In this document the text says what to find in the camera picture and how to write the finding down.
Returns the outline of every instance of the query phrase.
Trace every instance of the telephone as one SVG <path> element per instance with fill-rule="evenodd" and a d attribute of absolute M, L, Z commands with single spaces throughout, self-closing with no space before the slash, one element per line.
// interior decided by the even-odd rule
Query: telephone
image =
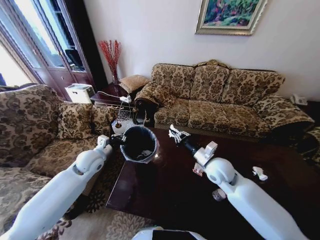
<path fill-rule="evenodd" d="M 290 97 L 290 101 L 293 104 L 297 104 L 297 105 L 305 105 L 305 106 L 308 105 L 307 99 L 303 96 L 298 96 L 297 94 L 293 94 Z"/>

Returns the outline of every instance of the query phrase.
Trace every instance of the white wall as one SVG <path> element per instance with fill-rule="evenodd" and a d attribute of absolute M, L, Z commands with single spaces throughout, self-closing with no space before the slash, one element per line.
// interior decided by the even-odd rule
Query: white wall
<path fill-rule="evenodd" d="M 84 0 L 95 39 L 122 43 L 120 76 L 217 59 L 283 73 L 279 93 L 320 101 L 320 1 L 269 0 L 252 36 L 195 35 L 201 0 Z M 103 57 L 109 81 L 111 74 Z"/>

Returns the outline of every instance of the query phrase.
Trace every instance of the throw pillow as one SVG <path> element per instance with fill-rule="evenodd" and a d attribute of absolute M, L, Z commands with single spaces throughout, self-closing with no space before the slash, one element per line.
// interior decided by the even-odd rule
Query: throw pillow
<path fill-rule="evenodd" d="M 59 106 L 59 139 L 87 139 L 92 137 L 90 118 L 92 104 L 62 103 Z"/>
<path fill-rule="evenodd" d="M 169 91 L 162 86 L 157 86 L 153 94 L 157 102 L 166 109 L 171 109 L 176 101 L 176 97 L 170 94 Z"/>
<path fill-rule="evenodd" d="M 108 106 L 93 106 L 91 110 L 91 123 L 93 133 L 110 136 L 110 124 L 117 118 L 117 112 Z"/>
<path fill-rule="evenodd" d="M 119 85 L 126 90 L 128 94 L 130 94 L 149 83 L 150 80 L 141 75 L 133 75 L 122 78 L 120 82 L 121 83 Z"/>

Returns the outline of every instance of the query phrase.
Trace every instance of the gold frame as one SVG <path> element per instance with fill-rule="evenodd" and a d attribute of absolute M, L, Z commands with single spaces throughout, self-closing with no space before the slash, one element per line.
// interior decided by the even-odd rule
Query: gold frame
<path fill-rule="evenodd" d="M 194 34 L 250 36 L 254 33 L 267 2 L 268 0 L 258 2 L 248 26 L 204 26 L 209 0 L 202 0 Z"/>

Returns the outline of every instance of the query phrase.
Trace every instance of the sofa cushion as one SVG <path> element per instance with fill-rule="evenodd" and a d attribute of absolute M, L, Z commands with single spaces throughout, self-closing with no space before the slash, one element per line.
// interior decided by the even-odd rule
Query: sofa cushion
<path fill-rule="evenodd" d="M 155 88 L 153 94 L 157 102 L 167 109 L 172 108 L 175 103 L 176 97 L 170 94 L 170 91 L 161 85 Z"/>
<path fill-rule="evenodd" d="M 62 102 L 42 84 L 0 92 L 0 166 L 24 167 L 56 137 Z"/>
<path fill-rule="evenodd" d="M 271 130 L 258 114 L 247 106 L 222 104 L 229 120 L 228 133 L 255 138 L 264 138 Z"/>
<path fill-rule="evenodd" d="M 221 66 L 197 67 L 190 99 L 220 102 L 229 73 L 229 69 Z"/>
<path fill-rule="evenodd" d="M 111 123 L 117 118 L 117 114 L 118 112 L 110 106 L 92 106 L 93 133 L 109 137 Z"/>
<path fill-rule="evenodd" d="M 170 90 L 177 98 L 189 99 L 195 77 L 195 69 L 191 66 L 156 64 L 152 68 L 152 80 Z"/>
<path fill-rule="evenodd" d="M 92 104 L 67 103 L 59 106 L 58 134 L 59 139 L 87 139 L 91 134 Z"/>
<path fill-rule="evenodd" d="M 226 132 L 229 121 L 220 103 L 190 100 L 188 127 L 215 132 Z"/>
<path fill-rule="evenodd" d="M 49 177 L 20 167 L 0 167 L 0 235 L 10 229 L 20 209 L 49 181 Z"/>
<path fill-rule="evenodd" d="M 273 71 L 233 69 L 226 81 L 221 102 L 253 106 L 265 95 L 278 91 L 284 81 L 281 74 Z"/>
<path fill-rule="evenodd" d="M 154 120 L 159 124 L 186 126 L 189 121 L 189 100 L 177 98 L 172 108 L 160 107 L 154 114 Z"/>
<path fill-rule="evenodd" d="M 134 92 L 135 90 L 143 87 L 150 82 L 148 78 L 141 75 L 132 75 L 124 77 L 120 80 L 120 87 L 122 87 L 128 94 Z"/>
<path fill-rule="evenodd" d="M 53 178 L 68 168 L 83 151 L 97 146 L 98 136 L 86 139 L 56 139 L 35 155 L 25 168 L 32 173 Z"/>

